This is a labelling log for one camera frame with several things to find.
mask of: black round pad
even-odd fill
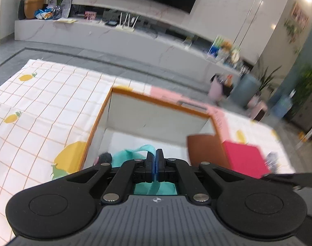
[[[254,238],[279,238],[298,229],[307,213],[301,196],[262,180],[229,183],[217,200],[219,217]]]
[[[273,214],[279,212],[283,207],[282,200],[269,193],[254,193],[245,200],[248,209],[260,214]]]
[[[63,212],[68,206],[67,199],[57,194],[37,196],[30,202],[33,213],[41,216],[52,216]]]
[[[88,189],[66,180],[23,190],[6,207],[14,232],[34,239],[71,235],[88,225],[95,213],[95,201]]]

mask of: dark floor border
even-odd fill
[[[19,55],[20,53],[22,53],[23,51],[25,51],[26,49],[23,48],[20,51],[16,52],[15,54],[11,55],[10,57],[8,57],[6,60],[4,60],[2,63],[0,63],[0,67],[2,65],[4,65],[6,62],[9,62],[12,58],[14,58],[16,55]]]
[[[138,72],[138,73],[141,73],[141,74],[144,74],[144,75],[148,75],[148,76],[153,76],[155,78],[159,78],[159,79],[162,79],[162,80],[166,80],[168,82],[171,82],[171,83],[175,83],[175,84],[178,84],[182,87],[186,87],[186,88],[189,88],[191,90],[194,90],[194,91],[198,91],[200,93],[203,93],[203,94],[207,94],[207,91],[203,90],[203,89],[199,89],[199,88],[196,88],[194,86],[191,86],[189,84],[184,84],[182,82],[179,82],[179,81],[176,81],[176,80],[172,80],[172,79],[169,79],[169,78],[166,78],[166,77],[162,77],[161,75],[156,75],[156,74],[153,74],[153,73],[148,73],[148,72],[145,72],[145,71],[141,71],[141,70],[138,70],[134,67],[131,67],[131,66],[125,66],[125,65],[120,65],[120,64],[116,64],[116,63],[112,63],[112,62],[109,62],[109,61],[104,61],[104,60],[100,60],[100,59],[96,59],[96,58],[91,58],[91,57],[84,57],[84,56],[79,56],[79,55],[75,55],[75,54],[71,54],[71,53],[64,53],[64,52],[58,52],[58,51],[53,51],[53,50],[46,50],[46,49],[38,49],[38,48],[30,48],[30,47],[24,47],[23,49],[21,49],[20,51],[16,52],[15,54],[13,54],[12,56],[10,56],[9,58],[7,58],[5,61],[3,61],[1,64],[0,64],[0,67],[2,65],[4,65],[6,62],[10,61],[12,58],[14,58],[16,55],[19,55],[20,53],[22,53],[23,51],[25,50],[30,50],[30,51],[37,51],[37,52],[45,52],[45,53],[52,53],[52,54],[59,54],[59,55],[65,55],[65,56],[70,56],[70,57],[76,57],[76,58],[80,58],[80,59],[83,59],[83,60],[89,60],[89,61],[94,61],[94,62],[99,62],[99,63],[103,63],[103,64],[106,64],[106,65],[113,65],[113,66],[117,66],[117,67],[120,67],[120,68],[124,68],[126,70],[131,70],[131,71],[134,71],[134,72]]]

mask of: picture frame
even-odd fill
[[[96,12],[85,11],[85,13],[84,13],[84,19],[87,19],[87,20],[95,20],[95,19],[96,19]]]
[[[291,17],[301,27],[302,30],[305,29],[309,22],[309,17],[303,12],[298,2],[295,2],[294,4]]]

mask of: lemon print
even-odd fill
[[[37,73],[33,73],[33,74],[30,74],[30,75],[23,75],[19,78],[20,81],[27,81],[27,80],[30,80],[32,78],[35,78],[35,76],[37,75]]]
[[[133,88],[126,87],[126,86],[116,86],[116,89],[122,89],[122,90],[128,90],[128,91],[133,91]]]
[[[237,136],[237,140],[239,143],[243,143],[243,144],[247,143],[246,137],[241,130],[237,130],[236,136]]]
[[[16,113],[14,113],[13,115],[8,116],[5,120],[4,123],[13,123],[15,122],[19,117],[21,117],[22,112],[17,111]]]
[[[68,175],[68,173],[66,171],[58,169],[57,165],[58,164],[51,165],[52,166],[52,174],[51,174],[52,175],[52,180],[55,180],[57,178],[61,178],[61,177],[64,177],[64,176]]]
[[[60,154],[55,158],[53,168],[56,170],[56,175],[62,170],[68,174],[77,172],[80,169],[81,159],[86,147],[86,142],[77,141],[68,145],[63,149]]]
[[[271,130],[271,134],[272,134],[273,137],[276,138],[276,140],[278,140],[278,141],[280,140],[280,138],[279,138],[279,136],[278,136],[278,134],[277,134],[277,132],[275,130]]]

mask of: teal mesh bag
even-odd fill
[[[136,150],[123,150],[113,155],[113,167],[120,167],[125,161],[132,159],[146,159],[139,154],[140,151],[147,151],[156,158],[156,149],[152,145],[144,145]],[[175,185],[170,182],[139,183],[134,189],[137,195],[177,195]]]

